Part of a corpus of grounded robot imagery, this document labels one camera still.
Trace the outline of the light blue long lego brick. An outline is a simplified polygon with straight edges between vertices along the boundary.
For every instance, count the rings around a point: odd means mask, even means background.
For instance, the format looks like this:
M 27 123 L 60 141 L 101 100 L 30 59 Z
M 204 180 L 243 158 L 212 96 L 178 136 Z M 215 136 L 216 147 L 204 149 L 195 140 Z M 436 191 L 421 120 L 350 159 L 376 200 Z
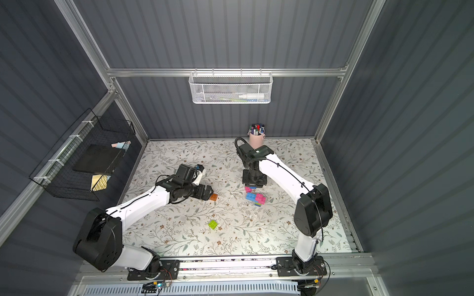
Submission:
M 246 193 L 246 199 L 253 202 L 253 203 L 257 203 L 257 194 L 254 194 L 254 193 L 251 193 L 251 192 L 247 192 Z

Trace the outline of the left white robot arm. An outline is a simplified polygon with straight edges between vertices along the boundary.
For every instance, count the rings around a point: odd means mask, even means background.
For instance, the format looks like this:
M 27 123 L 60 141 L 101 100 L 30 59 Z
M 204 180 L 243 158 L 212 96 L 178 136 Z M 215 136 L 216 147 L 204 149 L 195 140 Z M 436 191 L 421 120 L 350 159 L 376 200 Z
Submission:
M 73 244 L 73 251 L 97 270 L 124 267 L 134 272 L 157 275 L 161 270 L 160 256 L 146 247 L 127 245 L 123 234 L 147 214 L 175 202 L 177 198 L 208 201 L 214 191 L 211 186 L 188 183 L 158 182 L 144 194 L 115 207 L 88 212 Z

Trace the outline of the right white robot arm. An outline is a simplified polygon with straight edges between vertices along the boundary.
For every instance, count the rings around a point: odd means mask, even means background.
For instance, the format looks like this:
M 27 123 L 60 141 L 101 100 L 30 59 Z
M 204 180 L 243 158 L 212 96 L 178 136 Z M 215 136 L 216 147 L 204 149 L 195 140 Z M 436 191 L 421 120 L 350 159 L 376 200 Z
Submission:
M 271 179 L 296 205 L 294 222 L 299 236 L 291 255 L 295 272 L 307 275 L 314 271 L 319 276 L 326 275 L 328 264 L 317 254 L 317 244 L 323 241 L 323 229 L 333 218 L 328 188 L 299 176 L 265 145 L 254 149 L 243 138 L 236 138 L 234 145 L 244 166 L 243 184 L 246 187 L 262 188 Z

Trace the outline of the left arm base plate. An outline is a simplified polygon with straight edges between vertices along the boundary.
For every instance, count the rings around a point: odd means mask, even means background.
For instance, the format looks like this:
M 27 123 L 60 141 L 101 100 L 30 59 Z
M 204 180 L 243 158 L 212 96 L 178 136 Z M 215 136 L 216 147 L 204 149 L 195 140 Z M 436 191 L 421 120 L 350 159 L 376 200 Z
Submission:
M 141 271 L 133 268 L 128 269 L 128 281 L 166 281 L 176 280 L 179 269 L 180 260 L 154 260 Z

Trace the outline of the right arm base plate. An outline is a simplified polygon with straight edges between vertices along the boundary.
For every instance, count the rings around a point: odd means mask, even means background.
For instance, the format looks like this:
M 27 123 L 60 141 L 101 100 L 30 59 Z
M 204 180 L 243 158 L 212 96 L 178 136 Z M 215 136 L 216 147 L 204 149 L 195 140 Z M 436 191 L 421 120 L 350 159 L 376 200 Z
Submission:
M 315 276 L 320 278 L 328 274 L 327 264 L 323 257 L 318 255 L 307 262 L 301 261 L 299 257 L 277 257 L 276 264 L 272 268 L 280 277 Z

